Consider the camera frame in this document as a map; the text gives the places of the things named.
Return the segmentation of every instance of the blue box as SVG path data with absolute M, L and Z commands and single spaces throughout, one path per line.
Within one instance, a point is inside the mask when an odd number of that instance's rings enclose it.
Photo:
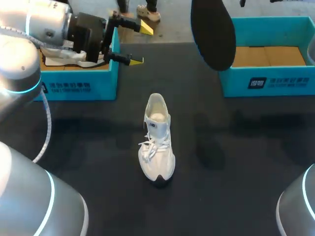
M 112 50 L 120 52 L 117 29 Z M 115 100 L 118 62 L 110 60 L 108 70 L 42 71 L 43 90 L 49 101 Z
M 232 20 L 237 46 L 299 47 L 306 66 L 231 67 L 219 73 L 225 97 L 315 95 L 315 66 L 307 56 L 308 44 L 315 34 L 310 17 Z

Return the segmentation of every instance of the shoelace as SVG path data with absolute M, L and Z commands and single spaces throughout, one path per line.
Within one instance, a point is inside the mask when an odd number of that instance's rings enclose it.
M 148 150 L 145 152 L 143 158 L 146 161 L 150 161 L 150 159 L 161 149 L 168 148 L 170 146 L 170 140 L 168 139 L 169 131 L 166 133 L 166 135 L 162 139 L 155 139 L 153 137 L 150 137 L 150 133 L 148 132 L 145 138 L 148 138 L 148 141 L 145 141 L 143 143 L 139 143 L 139 145 L 149 145 Z

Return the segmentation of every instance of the black table surface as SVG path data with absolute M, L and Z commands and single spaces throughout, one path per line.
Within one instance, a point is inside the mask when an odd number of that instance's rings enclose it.
M 277 200 L 314 159 L 315 98 L 223 98 L 192 43 L 122 52 L 145 64 L 120 66 L 116 101 L 50 102 L 53 133 L 39 164 L 85 198 L 88 236 L 278 236 Z M 172 116 L 176 169 L 163 189 L 138 161 L 153 92 Z M 0 124 L 0 141 L 31 159 L 45 134 L 40 102 Z

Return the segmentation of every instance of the cardboard box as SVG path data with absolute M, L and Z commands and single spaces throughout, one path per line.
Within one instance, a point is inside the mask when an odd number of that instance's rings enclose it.
M 120 52 L 117 29 L 114 31 L 112 50 Z M 49 101 L 67 100 L 115 100 L 118 78 L 118 62 L 83 69 L 78 66 L 45 66 L 41 61 L 42 89 Z
M 225 97 L 315 95 L 307 56 L 315 34 L 310 17 L 233 18 L 237 53 L 220 72 Z

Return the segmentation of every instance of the concrete floor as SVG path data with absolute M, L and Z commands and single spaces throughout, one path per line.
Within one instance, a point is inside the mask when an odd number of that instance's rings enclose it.
M 247 0 L 241 8 L 239 0 L 223 0 L 232 17 L 248 16 L 311 16 L 315 21 L 315 4 L 307 2 L 277 2 L 269 0 Z M 117 9 L 115 0 L 70 0 L 75 12 L 81 11 L 107 18 L 109 12 Z M 129 0 L 129 11 L 135 13 L 139 4 L 145 0 Z M 191 0 L 158 0 L 157 8 L 161 13 L 161 22 L 148 23 L 155 30 L 154 36 L 120 31 L 123 43 L 171 43 L 192 42 L 190 30 Z

